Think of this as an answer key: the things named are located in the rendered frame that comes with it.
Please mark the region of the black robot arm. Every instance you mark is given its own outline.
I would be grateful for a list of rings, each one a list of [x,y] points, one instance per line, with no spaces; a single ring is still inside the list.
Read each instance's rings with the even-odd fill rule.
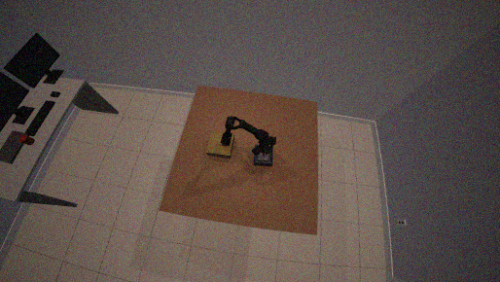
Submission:
[[[233,126],[235,120],[239,121],[239,125]],[[266,131],[264,131],[262,129],[257,129],[256,127],[247,123],[245,120],[240,120],[238,117],[232,117],[232,116],[227,117],[225,128],[226,128],[226,132],[223,133],[222,139],[221,139],[221,143],[223,144],[223,146],[230,145],[231,139],[232,139],[231,130],[238,129],[238,128],[243,128],[246,131],[254,134],[256,139],[258,139],[259,143],[262,145],[264,145],[266,143],[274,144],[274,145],[276,144],[276,137],[268,136],[268,133]],[[265,145],[262,148],[262,151],[264,151],[264,153],[266,155],[268,155],[272,151],[272,147]]]

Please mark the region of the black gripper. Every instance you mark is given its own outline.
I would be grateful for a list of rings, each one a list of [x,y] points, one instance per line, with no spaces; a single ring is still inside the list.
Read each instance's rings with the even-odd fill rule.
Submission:
[[[274,144],[268,144],[268,143],[266,143],[266,144],[264,144],[264,145],[260,144],[260,145],[259,145],[260,147],[259,147],[258,149],[257,149],[257,148],[252,149],[252,152],[254,153],[254,155],[255,155],[255,156],[257,156],[259,153],[264,153],[264,151],[262,151],[262,148],[263,148],[265,145],[268,145],[268,146],[269,146],[269,145],[271,145],[271,147],[272,147],[272,146],[274,146]]]

